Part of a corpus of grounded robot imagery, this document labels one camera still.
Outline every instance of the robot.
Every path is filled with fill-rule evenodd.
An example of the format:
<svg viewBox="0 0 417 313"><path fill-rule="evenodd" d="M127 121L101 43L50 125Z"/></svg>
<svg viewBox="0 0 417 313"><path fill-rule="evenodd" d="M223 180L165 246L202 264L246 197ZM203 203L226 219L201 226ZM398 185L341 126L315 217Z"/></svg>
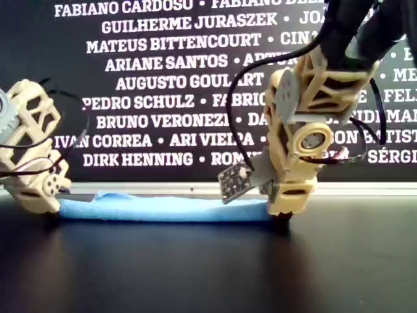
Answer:
<svg viewBox="0 0 417 313"><path fill-rule="evenodd" d="M259 188L268 196L272 216L289 219L301 213L317 186L317 173L325 164L338 161L337 155L322 158L333 140L326 120L352 120L360 91L371 81L379 60L404 34L417 57L416 0L385 0L365 24L375 0L324 1L328 5L325 22L307 47L261 60L232 83L226 109L244 162L218 176L224 203ZM249 159L231 117L233 90L249 70L295 57L297 66L278 70L270 78L264 110L268 147ZM0 90L0 184L36 214L59 212L56 195L71 186L65 156L88 130L87 121L78 140L62 154L52 149L50 136L62 117L50 95L41 83L29 80L16 83L7 93ZM363 134L364 124L354 124Z"/></svg>
<svg viewBox="0 0 417 313"><path fill-rule="evenodd" d="M268 196L269 214L288 220L306 208L317 186L317 174L325 164L354 162L366 155L354 160L338 160L338 155L323 158L333 142L333 132L326 120L332 118L340 124L351 121L362 135L362 127L370 130L351 114L358 105L360 91L369 82L375 84L372 77L379 60L404 34L412 53L416 53L413 12L417 12L417 1L325 0L325 3L328 3L326 18L317 38L291 56L299 56L294 68L277 70L270 78L263 112L268 123L268 147L262 154L247 157L235 135L228 97L229 123L244 162L218 176L224 203L259 188L260 193ZM363 24L371 7L376 13ZM244 73L259 65L283 61L278 58L244 69L232 83L228 96ZM384 144L384 139L380 140L375 133L373 137Z"/></svg>

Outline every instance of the black backdrop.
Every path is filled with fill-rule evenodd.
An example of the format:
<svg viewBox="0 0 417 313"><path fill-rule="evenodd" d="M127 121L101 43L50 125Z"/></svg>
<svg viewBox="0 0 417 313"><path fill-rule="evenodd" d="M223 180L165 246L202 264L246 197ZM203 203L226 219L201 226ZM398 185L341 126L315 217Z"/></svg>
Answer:
<svg viewBox="0 0 417 313"><path fill-rule="evenodd" d="M215 145L210 141L203 142L200 134L207 133L228 133L229 129L224 124L225 121L221 115L219 118L212 115L212 124L209 127L161 127L155 123L162 119L164 121L168 115L177 114L182 117L190 118L190 114L205 114L210 117L210 113L224 113L224 107L214 106L213 94L226 94L227 87L206 87L194 88L190 85L193 81L193 75L201 77L204 74L228 74L228 81L237 73L244 64L253 61L255 53L266 52L289 52L303 46L306 36L310 36L312 31L320 28L319 16L317 11L322 13L324 9L323 0L282 0L282 1L215 1L206 0L205 3L192 0L169 0L165 3L171 3L174 6L179 3L186 6L190 5L190 10L170 10L159 12L136 12L122 13L122 4L124 1L114 1L113 8L118 8L117 14L95 15L95 16L67 16L63 13L65 6L60 7L59 17L55 17L55 5L62 3L58 1L37 0L3 0L0 4L0 86L7 90L11 85L22 79L41 80L45 77L52 77L61 89L76 93L84 99L92 97L128 97L131 101L131 107L128 110L94 110L97 106L85 106L85 111L80 106L63 98L56 98L56 105L59 110L65 110L66 119L62 129L57 132L54 139L54 146L62 150L65 136L76 135L84 125L84 113L88 113L92 121L91 135L88 140L88 147L82 145L73 151L68 158L70 163L70 178L74 181L215 181L217 173L225 168L225 164L214 165L216 156L222 156L223 162L229 162L232 152L235 152L235 146ZM159 4L158 1L130 1L135 2L139 7L147 3L154 3L153 7ZM218 3L252 3L246 7L223 7L214 8ZM303 23L304 16L309 14L314 20L309 23ZM168 17L189 17L191 25L199 21L201 16L226 16L229 26L233 26L232 19L238 20L239 23L245 17L247 26L242 24L236 27L214 28L214 29L177 29L173 31L140 31L125 33L108 33L102 31L102 26L107 25L108 21L132 20L136 25L136 20L145 23L146 19L158 19ZM251 46L224 46L218 48L193 48L188 46L184 49L176 48L174 50L163 50L152 47L151 42L160 42L161 37L187 37L216 35L219 41L225 38L231 38L235 34L252 34L241 35L250 37L248 43ZM147 42L148 46L144 51L135 52L106 52L102 47L102 42L109 40L139 39ZM87 42L98 41L97 50L102 47L102 53L87 53ZM214 55L211 61L220 60L218 67L214 68L182 68L168 69L172 60L187 55ZM161 68L152 70L131 70L106 72L108 60L125 59L125 58L143 58L143 57L163 57ZM242 86L237 89L237 93L262 93L269 80L269 76L274 70L285 66L293 66L290 62L282 65L272 65L254 70L258 73L252 76L254 79L253 86ZM187 86L183 88L167 89L134 89L134 90L117 90L119 79L122 81L127 77L145 77L145 76L185 76ZM263 76L259 82L256 78ZM415 99L417 97L415 81L417 80L416 72L413 69L410 54L407 50L405 41L400 42L384 58L380 69L375 76L376 81L381 89L382 97L388 110L388 144L385 151L378 151L374 145L370 145L370 153L365 162L351 164L346 166L327 167L320 173L321 181L414 181L415 167L412 163L417 162L416 131L414 130L417 123L417 109L415 108ZM367 89L366 95L361 98L358 107L358 118L373 122L371 126L377 128L375 123L375 101L371 94L370 88ZM182 95L181 104L187 103L187 97L193 97L193 108L140 108L135 107L135 97L145 95ZM262 137L265 135L265 125L252 125L250 121L253 116L260 116L263 110L262 105L258 106L235 106L234 113L236 117L241 118L237 127L241 133L246 135L247 142L253 141L253 145L247 146L248 151L256 152L262 149L264 143ZM141 121L148 119L149 125L146 128L113 128L100 129L100 123L110 116L142 115ZM359 152L358 143L352 131L351 125L340 127L332 125L336 132L337 145L344 145L349 149L349 155L355 155ZM104 135L135 135L132 142L136 143L135 147L108 147L97 146L100 142L106 142L111 136ZM138 142L146 139L146 134L152 142L152 147L138 147ZM171 146L170 143L180 134L195 134L189 138L195 138L195 144L189 146L184 142L182 147ZM203 135L204 138L210 138L210 135ZM118 166L111 164L93 164L101 166L90 166L87 158L91 155L108 155L109 153L117 154L116 161ZM140 162L141 158L149 161L154 153L159 155L160 160L166 155L162 153L191 153L192 160L187 159L186 165L182 166L144 166ZM136 154L136 164L123 164L123 154Z"/></svg>

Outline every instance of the black background wall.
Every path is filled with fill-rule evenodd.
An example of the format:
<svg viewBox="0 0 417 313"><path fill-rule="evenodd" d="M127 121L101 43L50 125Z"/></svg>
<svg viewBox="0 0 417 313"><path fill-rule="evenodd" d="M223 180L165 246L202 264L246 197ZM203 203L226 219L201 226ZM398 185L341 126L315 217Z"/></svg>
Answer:
<svg viewBox="0 0 417 313"><path fill-rule="evenodd" d="M86 9L88 13L90 3L80 6L81 11ZM70 136L82 130L85 122L84 113L88 113L92 121L88 140L68 158L72 180L215 181L217 173L237 156L235 146L225 145L227 141L225 142L224 138L229 133L229 128L225 124L227 119L222 115L225 113L224 107L218 106L221 103L221 95L227 92L227 83L231 82L233 75L243 65L256 60L262 53L290 52L305 45L309 36L319 30L320 17L324 10L323 0L170 0L163 3L165 6L183 6L189 9L156 11L161 1L119 0L109 5L113 12L117 11L116 14L71 16L76 14L74 6L66 7L63 5L65 2L1 2L1 88L6 91L14 82L23 78L39 81L45 77L52 77L61 89L84 99L85 108L82 110L80 105L65 98L55 98L58 109L64 110L66 114L64 125L54 138L54 146L57 149L65 148L70 143ZM126 12L126 9L134 5L142 11L153 8L154 12ZM308 23L304 21L305 16L311 18ZM149 27L157 28L161 27L162 18L175 17L183 17L181 21L188 21L191 27L170 31L131 29L120 33L112 33L108 27L111 24L109 22L122 20L130 20L128 23L135 27L137 20L140 20L142 25L147 23ZM196 23L203 19L217 19L217 24L223 28L196 29ZM176 24L179 26L183 23L177 20ZM205 35L213 35L212 44L219 42L220 46L196 47ZM163 41L162 37L177 37L173 44L174 49L155 46ZM180 47L179 42L185 37L188 38L188 43ZM239 44L233 46L236 38L240 40ZM244 46L243 38L247 39L247 46ZM123 40L126 39L140 42L139 48L134 52L126 51L126 44L123 46ZM115 49L119 51L111 51L114 42L117 42ZM193 68L193 64L187 67L185 62L181 66L181 59L191 55L203 56L199 58L208 55L210 57L206 65L197 62L197 67ZM150 57L156 57L153 60L159 60L160 64L154 63L153 68L149 69L145 63L151 62ZM136 66L139 66L139 69L111 70L112 65L113 70L117 68L117 59L126 58L137 58L139 63L136 63ZM365 162L327 167L319 176L321 181L415 180L417 73L411 58L406 42L400 42L386 55L375 77L388 115L386 148L378 150L371 144ZM266 89L269 76L279 68L292 66L294 61L254 70L247 86L239 87L237 93L246 98L262 98L260 94ZM163 85L156 88L152 88L152 85L140 85L135 86L133 90L124 90L129 79L141 81L151 76L159 76L160 79L163 79L163 76L182 78L171 78L173 88ZM220 87L215 86L216 82L225 77ZM207 85L199 87L198 82ZM144 108L141 105L144 96L158 95L180 95L180 100L175 108ZM102 97L124 97L123 103L126 107L119 110L103 110L105 107L102 104L107 100L98 101ZM262 105L262 101L259 103L257 100L243 103L236 100L233 109L236 118L240 119L237 127L243 133L248 144L246 148L250 152L260 151L265 144L263 136L266 134L266 125L259 123ZM373 128L378 127L375 101L370 88L362 95L356 114L361 120L369 122ZM134 119L139 120L139 124L146 122L146 127L143 124L142 127L130 125L130 128L111 125L112 120L116 121L122 116L126 118L127 115L130 116L130 122ZM187 123L193 119L193 115L199 115L205 120L206 126L188 127ZM172 127L172 121L180 121L185 125ZM350 156L359 152L357 132L351 126L332 125L336 141L333 151L337 150L339 145L344 145L348 148ZM182 142L181 138L191 140ZM110 154L113 154L114 158L109 160L114 162L106 164L103 161ZM181 159L182 165L167 165L169 158L175 154L176 160L172 162ZM97 159L96 163L91 162L94 156L101 159ZM159 163L159 166L150 166L151 161Z"/></svg>

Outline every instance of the beige plastic frame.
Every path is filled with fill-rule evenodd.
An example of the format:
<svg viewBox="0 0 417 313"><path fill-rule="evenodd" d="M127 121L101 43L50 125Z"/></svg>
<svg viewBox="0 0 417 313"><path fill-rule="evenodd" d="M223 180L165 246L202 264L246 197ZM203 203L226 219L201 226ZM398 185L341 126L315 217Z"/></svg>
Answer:
<svg viewBox="0 0 417 313"><path fill-rule="evenodd" d="M379 63L369 72L336 72L327 70L327 60L320 46L302 56L292 70L300 82L300 101L296 113L329 114L346 121L358 105L360 91L375 74ZM311 193L317 186L317 173L321 164L305 162L300 157L322 158L333 142L333 132L325 123L281 122L274 102L280 80L285 70L271 75L270 87L266 90L265 119L268 122L270 159L277 171L277 194L270 198L269 213L301 213ZM312 134L320 134L324 140L314 149L305 149L302 141Z"/></svg>
<svg viewBox="0 0 417 313"><path fill-rule="evenodd" d="M30 138L32 142L42 141L56 128L61 115L54 106L45 90L39 84L29 80L17 82L8 91L7 97L10 103L17 108L20 126L13 132L5 145L21 145L23 138ZM37 101L34 108L29 108L28 103ZM0 165L2 171L16 171L25 168L24 171L35 171L49 168L60 156L60 152L52 149L52 139L43 144L30 148L19 158L14 160L17 153L15 149L0 148ZM61 161L55 171L44 171L38 175L26 175L20 177L6 177L1 180L5 190L10 193L21 205L32 213L56 213L60 209L55 195L60 189L69 189L71 181L65 177L68 171L68 163Z"/></svg>

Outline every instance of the circuit board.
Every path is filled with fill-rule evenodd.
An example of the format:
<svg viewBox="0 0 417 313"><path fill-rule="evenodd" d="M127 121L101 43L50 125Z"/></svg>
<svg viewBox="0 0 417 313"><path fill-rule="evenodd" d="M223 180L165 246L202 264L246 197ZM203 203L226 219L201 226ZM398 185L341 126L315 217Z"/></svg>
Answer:
<svg viewBox="0 0 417 313"><path fill-rule="evenodd" d="M239 198L256 186L251 185L251 171L245 163L238 163L221 172L218 176L224 204Z"/></svg>

